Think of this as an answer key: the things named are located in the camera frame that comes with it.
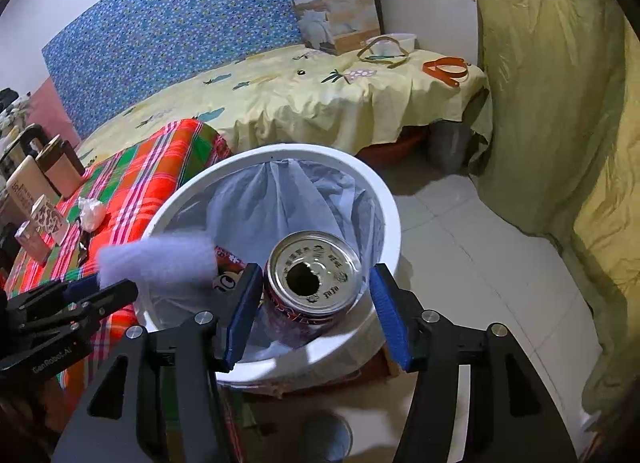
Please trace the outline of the white tissue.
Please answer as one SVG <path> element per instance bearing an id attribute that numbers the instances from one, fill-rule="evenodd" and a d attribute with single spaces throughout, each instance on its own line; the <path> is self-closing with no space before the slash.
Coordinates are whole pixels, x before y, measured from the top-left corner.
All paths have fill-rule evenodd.
<path id="1" fill-rule="evenodd" d="M 82 231 L 93 233 L 106 216 L 106 205 L 96 198 L 80 197 L 77 201 L 79 225 Z"/>

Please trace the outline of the olive green curtain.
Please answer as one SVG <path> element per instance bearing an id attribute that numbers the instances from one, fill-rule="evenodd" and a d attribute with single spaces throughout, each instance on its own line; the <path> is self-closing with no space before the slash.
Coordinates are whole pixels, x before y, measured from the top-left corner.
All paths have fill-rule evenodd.
<path id="1" fill-rule="evenodd" d="M 614 414 L 639 383 L 639 40 L 616 0 L 477 0 L 494 136 L 482 200 L 553 241 L 602 348 L 582 391 Z"/>

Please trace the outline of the white cabinet by bed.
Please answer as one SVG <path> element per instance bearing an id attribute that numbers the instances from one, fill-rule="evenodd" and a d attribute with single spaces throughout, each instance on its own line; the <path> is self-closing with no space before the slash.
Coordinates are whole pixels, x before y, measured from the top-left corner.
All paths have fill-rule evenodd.
<path id="1" fill-rule="evenodd" d="M 477 0 L 378 0 L 386 34 L 411 33 L 416 47 L 478 64 Z"/>

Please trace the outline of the red cartoon drink can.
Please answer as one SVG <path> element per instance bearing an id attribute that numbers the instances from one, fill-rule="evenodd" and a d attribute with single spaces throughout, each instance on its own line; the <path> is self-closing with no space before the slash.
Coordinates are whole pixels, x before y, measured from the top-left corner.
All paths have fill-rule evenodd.
<path id="1" fill-rule="evenodd" d="M 361 261 L 348 243 L 322 231 L 291 233 L 265 266 L 265 328 L 288 347 L 303 346 L 342 320 L 362 286 Z"/>

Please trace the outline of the white patterned cloth bundle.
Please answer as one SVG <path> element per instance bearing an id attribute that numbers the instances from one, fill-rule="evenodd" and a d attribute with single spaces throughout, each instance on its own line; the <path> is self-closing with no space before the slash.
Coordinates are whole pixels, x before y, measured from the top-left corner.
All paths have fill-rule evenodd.
<path id="1" fill-rule="evenodd" d="M 1 111 L 1 138 L 15 138 L 28 126 L 29 116 L 32 114 L 30 93 L 18 96 Z"/>

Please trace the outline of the silver snack wrapper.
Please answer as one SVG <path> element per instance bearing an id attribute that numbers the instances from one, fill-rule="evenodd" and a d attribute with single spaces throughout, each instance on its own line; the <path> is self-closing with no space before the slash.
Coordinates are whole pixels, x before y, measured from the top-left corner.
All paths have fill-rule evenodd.
<path id="1" fill-rule="evenodd" d="M 77 243 L 77 267 L 81 267 L 89 261 L 91 237 L 91 232 L 81 231 Z"/>

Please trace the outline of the blue patterned headboard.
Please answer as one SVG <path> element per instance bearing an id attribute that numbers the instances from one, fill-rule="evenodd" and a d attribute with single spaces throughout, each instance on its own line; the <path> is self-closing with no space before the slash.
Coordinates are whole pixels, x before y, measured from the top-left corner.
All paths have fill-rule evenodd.
<path id="1" fill-rule="evenodd" d="M 167 86 L 301 39 L 290 0 L 101 0 L 42 54 L 86 138 Z"/>

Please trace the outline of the patterned paper cup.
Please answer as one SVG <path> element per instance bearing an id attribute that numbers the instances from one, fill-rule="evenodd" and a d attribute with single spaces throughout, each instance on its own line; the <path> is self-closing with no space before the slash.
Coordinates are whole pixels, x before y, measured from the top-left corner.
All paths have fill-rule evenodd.
<path id="1" fill-rule="evenodd" d="M 56 206 L 43 194 L 32 205 L 30 217 L 36 225 L 61 245 L 70 230 L 70 224 Z"/>

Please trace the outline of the beige electric kettle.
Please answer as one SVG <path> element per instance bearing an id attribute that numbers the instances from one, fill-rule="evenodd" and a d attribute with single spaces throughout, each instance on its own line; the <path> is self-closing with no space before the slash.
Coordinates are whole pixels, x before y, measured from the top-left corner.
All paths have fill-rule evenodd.
<path id="1" fill-rule="evenodd" d="M 9 154 L 1 159 L 1 223 L 2 225 L 23 223 L 32 214 L 32 205 L 46 196 L 52 203 L 60 201 L 58 191 L 50 184 L 31 157 L 15 162 Z"/>

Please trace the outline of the white round trash bin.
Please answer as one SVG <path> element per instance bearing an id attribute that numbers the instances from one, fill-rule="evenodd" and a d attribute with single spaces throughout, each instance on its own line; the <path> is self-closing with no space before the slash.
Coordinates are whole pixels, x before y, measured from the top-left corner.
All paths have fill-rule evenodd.
<path id="1" fill-rule="evenodd" d="M 398 267 L 401 223 L 396 202 L 384 180 L 350 154 L 311 144 L 263 146 L 224 159 L 180 187 L 166 200 L 146 226 L 145 238 L 159 235 L 190 200 L 224 176 L 259 163 L 283 159 L 317 162 L 355 178 L 375 204 L 375 215 L 382 224 L 382 245 L 378 260 L 390 271 Z M 277 358 L 239 361 L 229 373 L 219 373 L 224 386 L 252 393 L 277 395 L 323 385 L 359 370 L 383 346 L 384 334 L 369 294 L 363 294 L 346 317 L 326 335 Z"/>

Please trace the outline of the red green plaid tablecloth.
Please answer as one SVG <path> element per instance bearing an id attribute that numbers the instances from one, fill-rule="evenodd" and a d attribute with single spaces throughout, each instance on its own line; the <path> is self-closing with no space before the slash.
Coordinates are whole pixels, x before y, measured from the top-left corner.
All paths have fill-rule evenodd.
<path id="1" fill-rule="evenodd" d="M 72 198 L 58 202 L 58 210 L 70 222 L 70 234 L 62 246 L 46 239 L 52 252 L 40 266 L 21 249 L 6 280 L 8 297 L 30 290 L 51 279 L 76 280 L 95 273 L 96 254 L 103 246 L 137 241 L 151 218 L 172 194 L 210 165 L 227 159 L 231 151 L 213 127 L 197 120 L 170 123 L 137 144 L 88 168 L 84 184 Z M 89 243 L 88 261 L 79 264 L 79 197 L 96 198 L 106 206 L 106 216 Z M 62 391 L 63 413 L 75 409 L 82 393 L 101 363 L 119 343 L 127 327 L 137 323 L 132 305 L 101 321 L 90 339 L 92 353 L 56 378 Z M 1 462 L 45 462 L 46 453 L 18 435 L 1 411 Z"/>

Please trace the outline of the pink brown lidded mug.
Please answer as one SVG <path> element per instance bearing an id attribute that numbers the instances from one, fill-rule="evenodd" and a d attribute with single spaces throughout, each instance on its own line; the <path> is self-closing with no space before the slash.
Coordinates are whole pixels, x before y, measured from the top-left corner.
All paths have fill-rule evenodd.
<path id="1" fill-rule="evenodd" d="M 60 135 L 54 136 L 38 153 L 36 162 L 63 199 L 73 197 L 84 182 L 85 166 L 70 143 Z"/>

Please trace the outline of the yellow printed bed sheet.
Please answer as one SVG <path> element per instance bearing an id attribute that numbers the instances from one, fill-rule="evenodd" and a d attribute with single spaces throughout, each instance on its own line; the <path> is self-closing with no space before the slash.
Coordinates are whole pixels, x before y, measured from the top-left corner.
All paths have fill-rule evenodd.
<path id="1" fill-rule="evenodd" d="M 368 61 L 301 45 L 270 50 L 202 72 L 119 112 L 78 148 L 101 161 L 165 125 L 201 121 L 244 152 L 278 142 L 307 142 L 356 154 L 396 142 L 408 127 L 463 123 L 490 142 L 489 83 L 467 64 L 456 85 L 424 72 L 438 54 L 417 49 L 405 59 Z"/>

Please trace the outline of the white bowl on bed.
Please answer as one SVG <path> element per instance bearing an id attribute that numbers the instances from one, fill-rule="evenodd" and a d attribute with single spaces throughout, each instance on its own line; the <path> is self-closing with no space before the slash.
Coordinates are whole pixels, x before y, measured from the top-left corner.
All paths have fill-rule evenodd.
<path id="1" fill-rule="evenodd" d="M 416 48 L 416 34 L 390 33 L 369 38 L 367 46 L 373 56 L 400 57 L 410 54 Z"/>

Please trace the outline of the small clear cup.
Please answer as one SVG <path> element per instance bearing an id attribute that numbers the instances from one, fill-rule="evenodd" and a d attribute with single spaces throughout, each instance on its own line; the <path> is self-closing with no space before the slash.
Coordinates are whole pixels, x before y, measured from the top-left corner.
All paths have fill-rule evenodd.
<path id="1" fill-rule="evenodd" d="M 16 229 L 14 238 L 35 263 L 39 266 L 47 264 L 51 248 L 44 242 L 35 223 L 25 220 Z"/>

